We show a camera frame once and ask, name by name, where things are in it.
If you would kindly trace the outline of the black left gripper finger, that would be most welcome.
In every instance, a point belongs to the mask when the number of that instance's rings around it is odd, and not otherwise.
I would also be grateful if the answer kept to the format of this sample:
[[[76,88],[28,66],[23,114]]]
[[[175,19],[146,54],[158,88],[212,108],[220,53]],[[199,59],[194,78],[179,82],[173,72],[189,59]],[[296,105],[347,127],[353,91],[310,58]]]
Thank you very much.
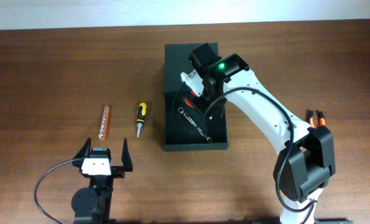
[[[90,149],[91,149],[91,138],[87,138],[84,145],[74,156],[74,159],[83,159],[89,157]]]
[[[132,159],[131,159],[131,156],[130,156],[130,153],[129,153],[129,148],[128,148],[126,138],[124,138],[124,141],[123,141],[121,161],[123,163],[124,172],[132,172],[133,171]]]

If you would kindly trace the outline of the small red pliers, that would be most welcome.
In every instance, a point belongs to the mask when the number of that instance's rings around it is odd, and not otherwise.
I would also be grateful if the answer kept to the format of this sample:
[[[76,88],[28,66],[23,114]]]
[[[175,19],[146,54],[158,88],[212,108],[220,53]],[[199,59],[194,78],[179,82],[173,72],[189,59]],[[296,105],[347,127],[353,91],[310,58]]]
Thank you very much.
[[[193,91],[186,91],[184,93],[184,102],[190,107],[190,108],[195,108],[194,101],[198,99],[198,95]]]

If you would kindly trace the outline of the silver double ring wrench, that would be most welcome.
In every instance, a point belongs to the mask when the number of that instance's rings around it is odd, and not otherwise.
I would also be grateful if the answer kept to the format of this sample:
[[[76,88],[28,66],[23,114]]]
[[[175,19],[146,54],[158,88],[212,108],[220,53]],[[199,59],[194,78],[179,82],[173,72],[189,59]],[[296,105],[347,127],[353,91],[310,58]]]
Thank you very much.
[[[194,120],[190,117],[188,113],[185,112],[185,110],[182,107],[179,107],[177,110],[180,114],[182,114],[188,122],[200,133],[200,135],[205,138],[209,143],[212,143],[213,140],[210,138],[197,124],[194,122]]]

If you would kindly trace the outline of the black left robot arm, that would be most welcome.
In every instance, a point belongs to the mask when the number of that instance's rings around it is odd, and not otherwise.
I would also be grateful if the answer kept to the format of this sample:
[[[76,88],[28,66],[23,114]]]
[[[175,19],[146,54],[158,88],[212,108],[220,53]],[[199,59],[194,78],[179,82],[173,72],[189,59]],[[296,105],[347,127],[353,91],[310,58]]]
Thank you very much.
[[[111,165],[111,151],[107,147],[91,147],[88,138],[73,158],[72,165],[89,180],[89,186],[77,190],[71,201],[75,223],[112,224],[117,219],[110,217],[114,179],[125,178],[133,171],[127,139],[123,141],[121,166]]]

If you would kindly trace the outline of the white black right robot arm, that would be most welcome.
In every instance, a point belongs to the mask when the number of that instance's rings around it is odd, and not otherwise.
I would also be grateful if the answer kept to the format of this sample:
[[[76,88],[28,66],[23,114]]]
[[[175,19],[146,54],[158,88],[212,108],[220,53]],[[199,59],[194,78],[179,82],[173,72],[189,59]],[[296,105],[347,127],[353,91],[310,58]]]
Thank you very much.
[[[204,120],[228,101],[262,131],[278,155],[274,167],[279,223],[316,223],[318,198],[336,172],[333,134],[322,114],[319,125],[291,113],[237,54],[218,56],[208,43],[188,57],[194,71],[183,82],[201,103]]]

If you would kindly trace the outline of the black open box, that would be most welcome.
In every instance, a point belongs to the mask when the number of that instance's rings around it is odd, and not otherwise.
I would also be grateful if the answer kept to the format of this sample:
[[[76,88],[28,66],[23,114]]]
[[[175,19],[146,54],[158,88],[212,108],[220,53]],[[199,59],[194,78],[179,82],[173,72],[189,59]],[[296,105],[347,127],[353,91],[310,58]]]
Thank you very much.
[[[180,74],[190,73],[194,68],[188,60],[193,49],[199,44],[165,45],[164,100],[165,100],[165,144],[167,152],[226,150],[229,146],[225,119],[196,119],[190,117],[210,137],[209,143],[177,110],[184,109],[184,91]]]

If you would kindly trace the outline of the yellow black stubby screwdriver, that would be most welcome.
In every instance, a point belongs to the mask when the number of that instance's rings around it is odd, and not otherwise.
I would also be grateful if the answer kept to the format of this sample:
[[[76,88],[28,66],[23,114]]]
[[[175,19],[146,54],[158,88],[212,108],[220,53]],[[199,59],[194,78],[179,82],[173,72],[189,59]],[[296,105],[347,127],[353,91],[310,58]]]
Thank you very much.
[[[147,104],[145,102],[142,102],[139,104],[137,108],[137,130],[136,130],[136,136],[139,137],[141,135],[144,123],[145,123],[145,117],[147,112]]]

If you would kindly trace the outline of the orange black needle-nose pliers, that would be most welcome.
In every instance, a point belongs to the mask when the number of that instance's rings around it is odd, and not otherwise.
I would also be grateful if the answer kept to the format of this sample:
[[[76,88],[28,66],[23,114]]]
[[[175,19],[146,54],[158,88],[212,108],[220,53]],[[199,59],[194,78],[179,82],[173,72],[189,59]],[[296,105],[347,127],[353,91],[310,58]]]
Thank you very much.
[[[307,110],[305,114],[305,121],[312,127],[312,128],[319,128],[322,126],[326,126],[326,120],[322,111],[319,110]]]

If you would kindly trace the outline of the orange socket bit rail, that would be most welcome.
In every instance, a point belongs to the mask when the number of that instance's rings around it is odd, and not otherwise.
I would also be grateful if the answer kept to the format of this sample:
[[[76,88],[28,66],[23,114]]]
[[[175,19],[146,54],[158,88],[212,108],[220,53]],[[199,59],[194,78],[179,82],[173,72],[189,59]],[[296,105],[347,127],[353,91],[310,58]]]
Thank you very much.
[[[105,105],[103,109],[103,115],[101,118],[101,125],[100,125],[99,135],[98,135],[98,138],[101,141],[104,141],[107,137],[109,112],[110,112],[110,107],[108,105]]]

